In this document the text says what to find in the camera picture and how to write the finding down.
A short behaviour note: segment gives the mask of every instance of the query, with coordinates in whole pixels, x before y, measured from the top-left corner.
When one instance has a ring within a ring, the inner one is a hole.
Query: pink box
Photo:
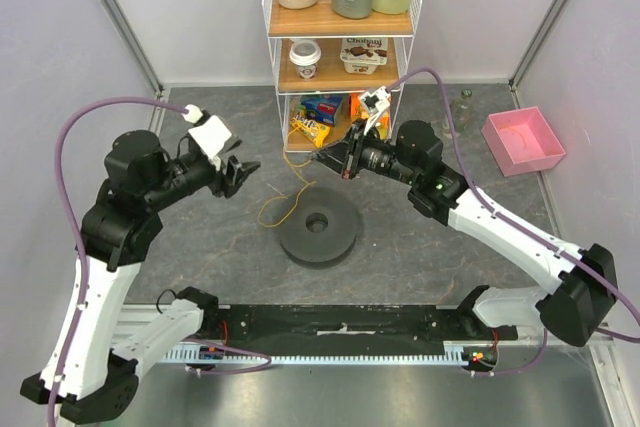
[[[550,169],[566,154],[538,107],[491,114],[482,135],[507,177]]]

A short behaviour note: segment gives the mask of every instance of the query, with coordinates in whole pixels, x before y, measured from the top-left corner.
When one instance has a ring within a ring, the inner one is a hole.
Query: shelf
[[[411,36],[413,28],[409,12],[385,15],[372,12],[366,19],[353,20],[336,14],[331,8],[331,0],[318,0],[306,9],[285,9],[272,0],[271,37],[338,37],[338,36]]]
[[[279,93],[300,92],[359,92],[383,85],[391,85],[398,80],[398,62],[394,42],[389,42],[387,63],[379,66],[371,75],[350,74],[344,70],[340,60],[342,39],[317,39],[322,50],[318,71],[313,79],[301,79],[296,66],[289,60],[292,42],[282,42],[280,56]]]
[[[336,142],[342,139],[347,130],[349,130],[349,126],[351,125],[351,119],[349,117],[349,107],[347,105],[343,105],[340,111],[338,112],[339,120],[335,127],[331,128],[331,132],[325,139],[324,145],[329,145],[332,142]],[[291,124],[289,124],[288,132],[291,132]],[[287,139],[287,152],[313,152],[317,150],[316,146],[307,139],[299,130],[293,132],[288,136]]]

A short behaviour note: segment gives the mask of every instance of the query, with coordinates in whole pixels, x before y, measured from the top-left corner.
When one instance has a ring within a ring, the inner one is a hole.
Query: yellow cord
[[[289,140],[289,137],[291,136],[291,134],[293,134],[296,130],[298,130],[299,127],[294,128],[293,130],[291,130],[289,132],[289,135],[287,135],[287,140]],[[265,224],[264,222],[262,222],[260,220],[260,217],[262,217],[262,213],[264,212],[264,209],[267,207],[267,205],[269,205],[271,202],[273,202],[274,200],[279,200],[279,199],[288,199],[289,197],[286,195],[279,195],[278,197],[273,197],[272,199],[267,200],[264,205],[262,206],[262,208],[260,209],[260,212],[258,213],[258,223],[263,226],[266,227],[268,229],[272,229],[273,227],[278,227],[279,225],[281,225],[285,220],[287,220],[289,218],[289,216],[291,214],[293,214],[293,211],[296,210],[296,208],[298,207],[298,201],[300,200],[300,196],[302,195],[302,193],[309,187],[311,187],[313,184],[315,184],[316,182],[309,182],[307,179],[305,179],[304,177],[302,177],[302,174],[300,174],[300,172],[298,172],[296,169],[300,169],[306,165],[309,165],[311,163],[310,160],[307,160],[305,163],[303,164],[293,164],[291,162],[291,160],[289,160],[289,157],[287,157],[287,153],[285,151],[285,147],[282,147],[282,158],[284,159],[284,161],[287,163],[287,165],[289,167],[291,167],[291,170],[293,171],[294,174],[296,174],[296,177],[298,177],[303,183],[304,183],[304,187],[302,187],[302,189],[300,189],[300,191],[298,192],[298,195],[296,195],[296,203],[293,205],[293,207],[291,208],[291,210],[289,210],[289,212],[287,212],[287,214],[282,217],[282,219],[280,219],[278,222],[276,222],[275,224]]]

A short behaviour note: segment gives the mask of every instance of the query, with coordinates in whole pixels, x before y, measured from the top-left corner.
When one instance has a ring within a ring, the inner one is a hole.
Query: black weight plate
[[[278,227],[285,253],[299,265],[326,268],[346,258],[360,233],[360,215],[343,195],[311,187],[296,210]]]

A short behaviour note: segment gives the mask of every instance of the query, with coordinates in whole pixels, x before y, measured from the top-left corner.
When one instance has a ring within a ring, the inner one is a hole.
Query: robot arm
[[[375,107],[377,96],[365,93],[361,101]],[[461,174],[442,162],[443,144],[430,124],[405,122],[395,143],[384,142],[364,120],[356,121],[346,136],[312,157],[344,179],[353,179],[362,169],[410,186],[409,201],[425,217],[464,232],[496,250],[529,274],[536,289],[490,289],[479,287],[472,295],[473,312],[488,327],[542,323],[564,342],[583,346],[607,315],[616,299],[560,252],[594,268],[616,284],[613,256],[594,244],[588,251],[557,239],[504,209],[481,189],[496,211],[489,212]],[[536,235],[549,240],[556,250],[540,245],[512,225],[496,217],[497,212]]]
[[[115,140],[105,158],[108,179],[82,221],[89,261],[87,300],[71,344],[64,375],[55,378],[62,345],[78,308],[80,261],[55,350],[41,373],[24,380],[21,394],[45,404],[60,382],[60,414],[77,424],[108,421],[129,405],[139,382],[164,354],[184,338],[217,330],[218,299],[193,287],[178,293],[171,306],[131,338],[111,348],[125,296],[149,246],[162,230],[158,213],[208,187],[232,197],[260,166],[222,155],[239,144],[224,123],[189,106],[195,126],[185,136],[188,151],[172,159],[149,131],[128,132]]]

